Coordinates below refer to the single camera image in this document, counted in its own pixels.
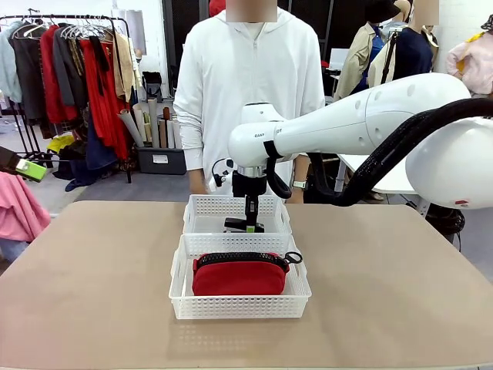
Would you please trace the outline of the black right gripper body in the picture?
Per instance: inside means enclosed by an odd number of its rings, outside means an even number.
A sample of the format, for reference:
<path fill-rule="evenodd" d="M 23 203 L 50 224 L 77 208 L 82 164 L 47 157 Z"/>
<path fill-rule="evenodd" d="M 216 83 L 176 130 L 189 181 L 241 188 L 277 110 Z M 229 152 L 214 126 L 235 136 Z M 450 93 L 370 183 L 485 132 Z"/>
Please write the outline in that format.
<path fill-rule="evenodd" d="M 247 177 L 233 172 L 232 189 L 234 197 L 258 197 L 267 191 L 267 178 Z"/>

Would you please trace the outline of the black stapler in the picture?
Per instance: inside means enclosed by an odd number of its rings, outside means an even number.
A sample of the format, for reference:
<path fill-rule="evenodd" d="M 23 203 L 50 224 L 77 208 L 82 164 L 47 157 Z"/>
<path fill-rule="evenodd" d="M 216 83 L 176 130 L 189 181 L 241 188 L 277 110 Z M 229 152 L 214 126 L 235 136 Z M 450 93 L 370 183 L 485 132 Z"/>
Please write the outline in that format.
<path fill-rule="evenodd" d="M 265 227 L 261 223 L 256 223 L 255 226 L 248 225 L 247 220 L 227 217 L 224 221 L 224 231 L 226 233 L 264 233 Z"/>

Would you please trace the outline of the red pouch with black zipper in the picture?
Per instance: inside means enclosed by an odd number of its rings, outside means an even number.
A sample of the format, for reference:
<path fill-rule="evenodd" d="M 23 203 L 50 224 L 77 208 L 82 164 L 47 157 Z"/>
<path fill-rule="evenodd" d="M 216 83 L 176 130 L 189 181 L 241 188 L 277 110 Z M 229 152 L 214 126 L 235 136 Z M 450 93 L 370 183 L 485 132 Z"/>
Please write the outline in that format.
<path fill-rule="evenodd" d="M 192 291 L 196 296 L 280 295 L 300 253 L 220 252 L 193 261 Z"/>

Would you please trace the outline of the person's left forearm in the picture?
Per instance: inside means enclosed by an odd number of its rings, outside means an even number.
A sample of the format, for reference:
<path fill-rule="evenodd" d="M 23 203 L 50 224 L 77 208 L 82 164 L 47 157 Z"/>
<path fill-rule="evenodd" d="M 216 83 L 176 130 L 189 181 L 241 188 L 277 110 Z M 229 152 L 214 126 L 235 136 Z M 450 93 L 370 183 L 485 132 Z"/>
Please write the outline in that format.
<path fill-rule="evenodd" d="M 293 180 L 297 182 L 305 182 L 307 172 L 310 166 L 310 158 L 307 154 L 302 153 L 297 156 L 293 162 Z"/>

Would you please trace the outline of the pink cloth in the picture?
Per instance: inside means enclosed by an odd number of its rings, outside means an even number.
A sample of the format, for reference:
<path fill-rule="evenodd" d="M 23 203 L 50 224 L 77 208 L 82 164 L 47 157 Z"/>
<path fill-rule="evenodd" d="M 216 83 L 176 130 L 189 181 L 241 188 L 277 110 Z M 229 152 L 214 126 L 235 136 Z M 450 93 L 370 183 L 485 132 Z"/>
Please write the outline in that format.
<path fill-rule="evenodd" d="M 33 242 L 51 222 L 42 207 L 18 175 L 0 172 L 0 239 Z"/>

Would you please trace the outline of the blue cloth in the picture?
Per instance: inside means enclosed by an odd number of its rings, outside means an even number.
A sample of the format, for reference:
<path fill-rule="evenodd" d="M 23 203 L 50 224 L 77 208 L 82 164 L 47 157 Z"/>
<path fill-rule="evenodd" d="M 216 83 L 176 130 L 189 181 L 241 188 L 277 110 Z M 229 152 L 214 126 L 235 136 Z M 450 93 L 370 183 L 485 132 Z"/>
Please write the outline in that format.
<path fill-rule="evenodd" d="M 0 238 L 0 254 L 8 262 L 15 261 L 28 246 L 26 241 Z"/>

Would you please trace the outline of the person in white hoodie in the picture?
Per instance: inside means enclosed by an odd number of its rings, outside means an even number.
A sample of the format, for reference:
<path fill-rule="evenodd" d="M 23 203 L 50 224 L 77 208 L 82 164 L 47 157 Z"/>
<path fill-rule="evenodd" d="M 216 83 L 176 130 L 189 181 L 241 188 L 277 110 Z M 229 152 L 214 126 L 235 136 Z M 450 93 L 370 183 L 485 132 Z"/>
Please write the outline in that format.
<path fill-rule="evenodd" d="M 226 0 L 186 37 L 173 108 L 187 173 L 202 169 L 208 193 L 248 103 L 270 103 L 286 119 L 325 105 L 317 33 L 278 0 Z"/>

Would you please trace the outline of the dark brown hanging garment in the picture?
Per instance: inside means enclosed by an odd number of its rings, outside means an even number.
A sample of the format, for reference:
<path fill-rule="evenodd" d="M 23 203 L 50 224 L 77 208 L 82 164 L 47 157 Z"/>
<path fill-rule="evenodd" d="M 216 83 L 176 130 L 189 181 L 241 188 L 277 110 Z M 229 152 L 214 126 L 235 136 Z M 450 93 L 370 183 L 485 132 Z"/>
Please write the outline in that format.
<path fill-rule="evenodd" d="M 30 120 L 46 119 L 39 40 L 11 38 L 9 42 L 15 53 L 25 116 Z"/>

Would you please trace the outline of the red hanging coat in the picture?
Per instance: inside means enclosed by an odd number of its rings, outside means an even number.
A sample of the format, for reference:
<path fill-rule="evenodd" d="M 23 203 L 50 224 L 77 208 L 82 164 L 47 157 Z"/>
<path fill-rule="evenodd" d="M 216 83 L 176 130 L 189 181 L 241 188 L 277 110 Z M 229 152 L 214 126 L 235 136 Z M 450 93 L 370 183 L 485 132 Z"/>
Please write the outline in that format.
<path fill-rule="evenodd" d="M 51 25 L 40 38 L 42 79 L 45 89 L 45 110 L 50 123 L 61 124 L 76 119 L 75 107 L 66 106 L 62 101 L 58 77 L 53 62 L 53 42 L 57 25 Z"/>

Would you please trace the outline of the dark grey hanging jacket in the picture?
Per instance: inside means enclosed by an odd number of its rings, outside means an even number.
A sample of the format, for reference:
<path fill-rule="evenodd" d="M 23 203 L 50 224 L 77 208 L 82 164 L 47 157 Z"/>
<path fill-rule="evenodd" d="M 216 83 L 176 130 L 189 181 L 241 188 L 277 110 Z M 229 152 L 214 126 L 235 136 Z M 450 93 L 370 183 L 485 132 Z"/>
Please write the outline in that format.
<path fill-rule="evenodd" d="M 86 83 L 79 75 L 68 41 L 62 37 L 62 30 L 69 26 L 60 23 L 53 39 L 53 63 L 62 101 L 65 106 L 84 109 L 87 105 Z"/>

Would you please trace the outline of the beige hanging garment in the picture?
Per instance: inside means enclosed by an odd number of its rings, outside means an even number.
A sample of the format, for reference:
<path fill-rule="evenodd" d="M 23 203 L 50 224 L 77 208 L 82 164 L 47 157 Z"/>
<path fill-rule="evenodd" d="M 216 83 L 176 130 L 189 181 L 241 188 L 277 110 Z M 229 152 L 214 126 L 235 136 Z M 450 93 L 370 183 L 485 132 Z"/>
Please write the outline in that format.
<path fill-rule="evenodd" d="M 142 86 L 132 40 L 116 33 L 113 39 L 113 66 L 116 95 L 126 102 Z"/>

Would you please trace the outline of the white sign board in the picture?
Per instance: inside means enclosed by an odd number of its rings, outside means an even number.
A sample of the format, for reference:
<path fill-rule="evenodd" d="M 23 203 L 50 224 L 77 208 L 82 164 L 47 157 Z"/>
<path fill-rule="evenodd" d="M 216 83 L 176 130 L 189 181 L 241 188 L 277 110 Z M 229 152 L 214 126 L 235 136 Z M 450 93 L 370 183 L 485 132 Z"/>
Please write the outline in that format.
<path fill-rule="evenodd" d="M 330 60 L 329 60 L 329 70 L 330 71 L 341 71 L 344 67 L 349 49 L 331 49 L 330 50 Z"/>

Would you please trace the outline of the black tripod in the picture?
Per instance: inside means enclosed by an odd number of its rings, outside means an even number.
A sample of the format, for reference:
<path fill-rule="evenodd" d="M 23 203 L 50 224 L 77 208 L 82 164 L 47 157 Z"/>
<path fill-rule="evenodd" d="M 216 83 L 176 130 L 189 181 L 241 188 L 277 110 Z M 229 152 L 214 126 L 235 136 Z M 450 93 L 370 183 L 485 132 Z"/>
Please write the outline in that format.
<path fill-rule="evenodd" d="M 394 48 L 395 48 L 395 45 L 397 42 L 397 37 L 398 37 L 398 34 L 396 32 L 394 32 L 390 37 L 390 40 L 388 43 L 386 59 L 385 59 L 385 64 L 384 64 L 384 68 L 382 71 L 381 84 L 386 83 L 387 76 L 388 76 L 388 73 L 390 71 L 390 64 L 391 64 L 392 56 L 394 54 Z"/>

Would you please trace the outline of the mannequin in navy top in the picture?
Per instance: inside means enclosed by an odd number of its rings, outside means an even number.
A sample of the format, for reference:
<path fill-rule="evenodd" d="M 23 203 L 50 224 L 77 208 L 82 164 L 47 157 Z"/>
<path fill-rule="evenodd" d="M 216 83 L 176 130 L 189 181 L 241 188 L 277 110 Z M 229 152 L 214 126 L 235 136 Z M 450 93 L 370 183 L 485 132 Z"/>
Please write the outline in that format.
<path fill-rule="evenodd" d="M 423 33 L 423 27 L 439 24 L 439 2 L 440 0 L 413 0 L 411 20 L 396 32 L 398 37 L 386 82 L 432 70 L 434 53 Z M 390 38 L 370 65 L 369 87 L 381 85 L 389 40 Z"/>

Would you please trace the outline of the black hat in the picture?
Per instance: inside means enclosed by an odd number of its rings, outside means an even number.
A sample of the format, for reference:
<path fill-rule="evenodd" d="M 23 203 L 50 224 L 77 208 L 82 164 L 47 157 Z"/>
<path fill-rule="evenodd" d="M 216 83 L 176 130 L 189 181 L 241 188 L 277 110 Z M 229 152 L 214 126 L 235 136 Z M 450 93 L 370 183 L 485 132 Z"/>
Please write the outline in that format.
<path fill-rule="evenodd" d="M 394 0 L 366 0 L 364 16 L 366 22 L 380 24 L 392 19 L 400 12 Z"/>

